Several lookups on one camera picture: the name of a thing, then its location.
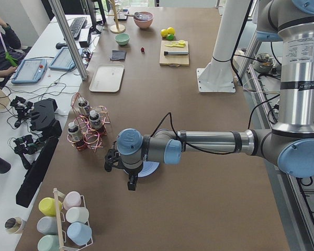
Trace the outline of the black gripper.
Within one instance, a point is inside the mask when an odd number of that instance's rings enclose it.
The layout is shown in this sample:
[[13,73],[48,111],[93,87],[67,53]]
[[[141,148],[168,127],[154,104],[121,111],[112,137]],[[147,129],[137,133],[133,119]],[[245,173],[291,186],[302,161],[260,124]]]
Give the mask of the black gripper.
[[[122,163],[120,154],[117,149],[108,150],[105,155],[105,163],[104,169],[106,172],[111,172],[113,168],[124,170],[125,167]],[[129,175],[129,179],[127,182],[128,190],[135,191],[137,187],[138,176],[137,175]]]

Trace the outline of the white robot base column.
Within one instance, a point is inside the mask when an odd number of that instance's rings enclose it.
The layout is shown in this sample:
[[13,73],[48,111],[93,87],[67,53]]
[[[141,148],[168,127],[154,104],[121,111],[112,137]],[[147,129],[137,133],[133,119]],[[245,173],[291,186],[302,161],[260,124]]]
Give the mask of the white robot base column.
[[234,93],[232,58],[238,45],[252,1],[226,1],[210,63],[197,69],[198,90],[201,93]]

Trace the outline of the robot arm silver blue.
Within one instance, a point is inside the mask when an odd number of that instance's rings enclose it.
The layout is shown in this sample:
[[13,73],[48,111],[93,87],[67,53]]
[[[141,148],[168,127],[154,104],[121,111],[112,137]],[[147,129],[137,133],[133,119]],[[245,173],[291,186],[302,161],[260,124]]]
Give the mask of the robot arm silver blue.
[[185,151],[262,157],[297,178],[314,175],[314,1],[260,1],[257,38],[283,42],[278,122],[270,130],[175,131],[150,135],[124,129],[104,168],[124,170],[135,190],[143,163],[177,164]]

